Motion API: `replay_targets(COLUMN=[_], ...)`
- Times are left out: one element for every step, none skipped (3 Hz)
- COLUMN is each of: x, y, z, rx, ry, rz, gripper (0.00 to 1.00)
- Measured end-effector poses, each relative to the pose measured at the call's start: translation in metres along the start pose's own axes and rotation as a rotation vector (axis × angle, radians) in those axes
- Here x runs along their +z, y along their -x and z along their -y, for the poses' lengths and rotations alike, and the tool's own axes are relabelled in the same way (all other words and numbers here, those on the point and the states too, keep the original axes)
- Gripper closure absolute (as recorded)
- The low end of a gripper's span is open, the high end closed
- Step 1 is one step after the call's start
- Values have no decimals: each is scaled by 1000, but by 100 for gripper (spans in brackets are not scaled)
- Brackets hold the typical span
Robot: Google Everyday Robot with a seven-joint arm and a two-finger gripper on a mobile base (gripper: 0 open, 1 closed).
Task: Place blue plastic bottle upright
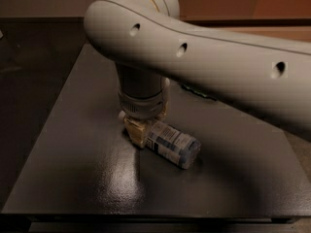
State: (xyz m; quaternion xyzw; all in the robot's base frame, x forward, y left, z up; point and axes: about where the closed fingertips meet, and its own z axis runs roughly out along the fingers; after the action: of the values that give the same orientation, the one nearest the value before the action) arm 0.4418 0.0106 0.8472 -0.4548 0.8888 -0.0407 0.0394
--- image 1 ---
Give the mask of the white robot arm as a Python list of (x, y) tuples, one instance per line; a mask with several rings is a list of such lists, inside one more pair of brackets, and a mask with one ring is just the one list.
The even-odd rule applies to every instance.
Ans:
[(86, 36), (115, 62), (128, 115), (156, 117), (174, 80), (311, 140), (311, 44), (178, 16), (178, 0), (96, 0), (87, 8)]

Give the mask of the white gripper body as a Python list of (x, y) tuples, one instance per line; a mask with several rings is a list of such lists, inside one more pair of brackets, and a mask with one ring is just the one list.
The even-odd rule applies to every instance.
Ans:
[(120, 82), (119, 98), (124, 113), (135, 119), (152, 119), (162, 111), (169, 100), (170, 81), (164, 77), (141, 83), (124, 79)]

